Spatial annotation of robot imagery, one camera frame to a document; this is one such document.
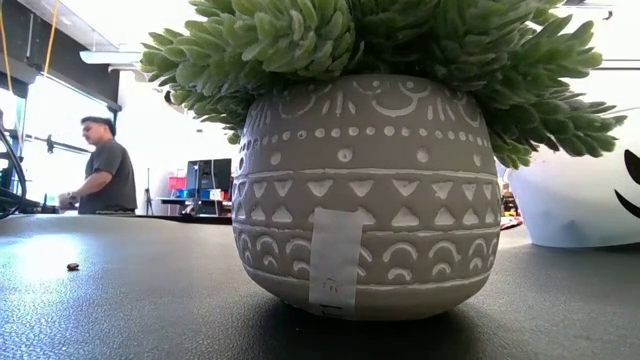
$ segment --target paper label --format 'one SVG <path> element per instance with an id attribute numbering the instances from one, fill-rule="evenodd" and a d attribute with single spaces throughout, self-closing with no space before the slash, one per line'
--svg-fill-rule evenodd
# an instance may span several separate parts
<path id="1" fill-rule="evenodd" d="M 363 220 L 316 208 L 313 224 L 309 302 L 321 315 L 348 317 L 355 311 Z"/>

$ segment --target yellow cord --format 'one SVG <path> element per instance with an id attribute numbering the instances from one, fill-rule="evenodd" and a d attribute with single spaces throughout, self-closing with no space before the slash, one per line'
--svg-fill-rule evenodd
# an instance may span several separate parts
<path id="1" fill-rule="evenodd" d="M 53 38 L 56 35 L 56 24 L 58 23 L 58 7 L 60 6 L 60 0 L 56 0 L 53 6 L 53 21 L 51 23 L 51 35 L 49 35 L 49 47 L 47 48 L 47 60 L 44 63 L 44 77 L 47 77 L 49 73 L 49 61 L 51 60 L 51 50 L 53 49 Z"/>
<path id="2" fill-rule="evenodd" d="M 7 69 L 7 82 L 9 83 L 9 91 L 13 94 L 13 84 L 11 83 L 11 69 L 9 68 L 9 49 L 7 49 L 7 36 L 4 32 L 3 12 L 0 9 L 0 32 L 2 32 L 2 52 L 4 53 L 4 66 Z"/>

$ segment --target black face drawing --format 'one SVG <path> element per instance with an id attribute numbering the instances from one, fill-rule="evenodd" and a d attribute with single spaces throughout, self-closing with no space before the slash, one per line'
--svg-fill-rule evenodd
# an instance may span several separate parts
<path id="1" fill-rule="evenodd" d="M 640 185 L 640 158 L 631 151 L 625 150 L 624 163 L 627 167 L 627 171 L 629 172 L 629 176 L 631 176 L 631 180 Z M 640 219 L 640 207 L 627 200 L 618 192 L 618 190 L 614 190 L 614 192 L 616 193 L 616 197 L 618 198 L 620 205 L 622 205 L 622 207 L 631 215 Z"/>

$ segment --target plant pot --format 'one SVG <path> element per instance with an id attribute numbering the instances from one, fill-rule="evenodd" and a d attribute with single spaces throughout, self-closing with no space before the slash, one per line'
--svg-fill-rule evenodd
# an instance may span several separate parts
<path id="1" fill-rule="evenodd" d="M 273 295 L 329 316 L 410 320 L 486 283 L 499 190 L 471 97 L 421 78 L 347 76 L 260 99 L 243 135 L 233 230 L 245 270 Z M 363 224 L 351 312 L 310 302 L 316 208 Z"/>
<path id="2" fill-rule="evenodd" d="M 625 124 L 611 132 L 619 139 L 616 149 L 601 158 L 572 158 L 541 148 L 530 167 L 506 171 L 534 244 L 640 242 L 640 110 L 626 114 Z"/>

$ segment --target table surface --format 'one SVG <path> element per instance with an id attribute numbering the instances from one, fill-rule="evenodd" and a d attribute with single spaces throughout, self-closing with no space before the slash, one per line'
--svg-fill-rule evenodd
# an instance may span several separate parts
<path id="1" fill-rule="evenodd" d="M 639 277 L 637 247 L 541 248 L 520 227 L 456 309 L 356 323 L 255 285 L 230 226 L 22 216 L 0 222 L 0 358 L 635 360 Z"/>

